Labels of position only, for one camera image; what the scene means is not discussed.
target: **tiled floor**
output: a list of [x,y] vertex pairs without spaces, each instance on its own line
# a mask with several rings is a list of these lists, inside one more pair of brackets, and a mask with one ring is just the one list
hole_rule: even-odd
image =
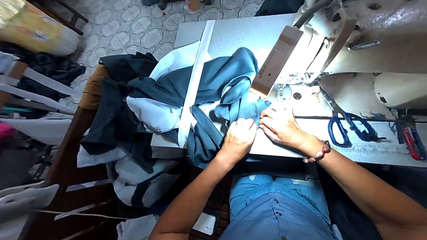
[[173,49],[180,23],[251,17],[263,1],[212,0],[210,6],[200,3],[196,12],[180,1],[169,3],[163,14],[157,4],[147,7],[141,0],[68,0],[89,20],[74,56],[87,70],[72,87],[84,86],[100,57],[139,51],[150,52],[159,60]]

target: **lap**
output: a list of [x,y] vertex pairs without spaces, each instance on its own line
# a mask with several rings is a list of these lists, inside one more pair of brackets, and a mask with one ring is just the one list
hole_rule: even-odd
[[325,195],[317,172],[306,174],[305,180],[269,175],[236,175],[230,191],[230,221],[249,203],[266,193],[279,192],[302,203],[330,225]]

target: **blue-handled scissors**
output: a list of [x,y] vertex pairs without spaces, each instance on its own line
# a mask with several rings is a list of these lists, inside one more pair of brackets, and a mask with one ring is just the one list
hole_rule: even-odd
[[[344,127],[342,126],[341,120],[338,117],[338,114],[341,114],[343,116],[343,118],[348,122],[348,124],[350,125],[350,130],[353,130],[357,136],[362,139],[363,141],[367,141],[367,142],[376,142],[380,139],[385,139],[385,138],[379,138],[377,136],[377,133],[375,132],[375,130],[371,127],[371,125],[363,118],[353,114],[353,113],[348,113],[345,112],[342,108],[340,108],[338,106],[338,104],[335,102],[335,100],[331,97],[329,97],[325,91],[320,88],[320,91],[322,92],[323,96],[325,97],[326,101],[329,103],[329,105],[332,108],[332,118],[329,120],[329,124],[328,124],[328,132],[329,132],[329,136],[330,136],[330,140],[332,141],[332,143],[336,146],[342,146],[342,147],[350,147],[351,146],[351,142],[348,138],[347,135],[347,130],[344,129]],[[358,129],[358,127],[354,124],[353,121],[359,121],[361,122],[366,130],[363,130],[362,132]],[[336,123],[336,125],[338,126],[339,131],[341,132],[342,138],[344,139],[343,143],[338,143],[335,139],[335,136],[333,135],[333,131],[332,131],[332,126],[333,124]]]

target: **blue shirt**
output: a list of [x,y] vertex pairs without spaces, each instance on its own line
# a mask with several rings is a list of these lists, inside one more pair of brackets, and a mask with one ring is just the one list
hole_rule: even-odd
[[333,240],[328,224],[311,209],[281,194],[266,193],[243,208],[221,240]]

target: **beaded bracelet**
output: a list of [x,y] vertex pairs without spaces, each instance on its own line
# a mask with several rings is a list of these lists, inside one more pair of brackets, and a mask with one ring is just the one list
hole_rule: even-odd
[[303,159],[304,163],[313,163],[313,162],[315,162],[316,160],[321,159],[321,158],[325,155],[325,153],[330,152],[330,144],[329,144],[329,141],[324,141],[324,140],[322,140],[322,142],[323,142],[324,144],[326,144],[326,146],[322,147],[322,150],[321,150],[320,152],[317,152],[314,158],[304,157],[304,159]]

